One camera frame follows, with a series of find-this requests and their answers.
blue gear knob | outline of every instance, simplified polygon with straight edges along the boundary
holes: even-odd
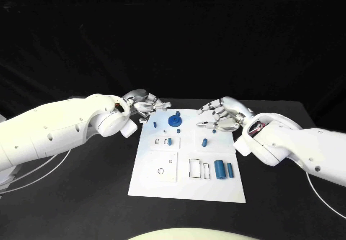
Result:
[[[169,118],[168,124],[173,127],[178,128],[184,123],[184,119],[181,118],[181,112],[178,111],[176,114]]]

table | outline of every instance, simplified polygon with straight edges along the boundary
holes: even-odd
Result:
[[[165,99],[176,109],[199,109],[211,100]],[[243,101],[257,113],[279,113],[315,127],[305,106],[287,101]],[[247,204],[129,196],[142,127],[94,136],[44,181],[0,200],[0,236],[16,240],[126,240],[168,228],[205,228],[259,239],[345,239],[346,221],[313,193],[308,176],[286,159],[267,166],[238,156]],[[24,165],[22,173],[45,162]],[[54,161],[49,169],[60,163]],[[11,188],[34,181],[44,172]],[[312,177],[322,197],[346,214],[346,189]]]

black background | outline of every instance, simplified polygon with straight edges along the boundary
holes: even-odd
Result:
[[[179,109],[197,109],[211,100],[166,101]],[[296,122],[300,120],[303,128],[315,127],[299,102],[243,103],[257,112],[277,112]],[[139,124],[139,131],[129,139],[122,134],[94,136],[73,150],[45,180],[3,195],[3,239],[126,240],[162,229],[204,228],[261,240],[345,240],[346,221],[325,206],[306,172],[289,159],[270,167],[253,154],[247,157],[237,154],[247,204],[129,196],[140,135]],[[11,188],[44,176],[64,156]],[[29,172],[44,162],[45,159],[26,163],[19,173]],[[312,182],[328,203],[346,215],[346,188],[315,176]]]
[[[0,1],[0,113],[71,96],[286,100],[319,127],[346,106],[345,8],[331,1]]]

robotic hand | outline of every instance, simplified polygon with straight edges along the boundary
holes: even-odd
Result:
[[[130,116],[139,112],[140,122],[148,123],[152,114],[171,106],[146,90],[124,97],[96,94],[39,106],[0,123],[0,172],[67,152],[97,134],[110,137],[122,132],[129,138],[139,129]]]
[[[234,98],[224,97],[198,111],[214,110],[217,122],[201,122],[201,128],[234,132],[243,126],[243,136],[234,146],[251,153],[270,166],[292,159],[302,169],[319,178],[346,187],[346,134],[325,129],[303,129],[277,113],[254,114]]]

black tabletop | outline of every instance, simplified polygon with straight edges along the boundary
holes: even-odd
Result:
[[[165,101],[175,109],[199,109],[210,102]],[[257,113],[279,113],[303,128],[315,127],[299,102],[244,104]],[[237,154],[247,204],[129,196],[140,135],[142,127],[129,139],[122,134],[94,136],[73,150],[45,180],[3,196],[2,239],[126,240],[169,228],[214,229],[266,240],[346,239],[346,221],[323,205],[305,171],[289,159],[270,167],[253,154]],[[44,162],[45,159],[26,163],[21,172]],[[54,161],[11,189],[34,181],[58,163]],[[322,197],[346,214],[346,188],[316,177],[312,181]]]

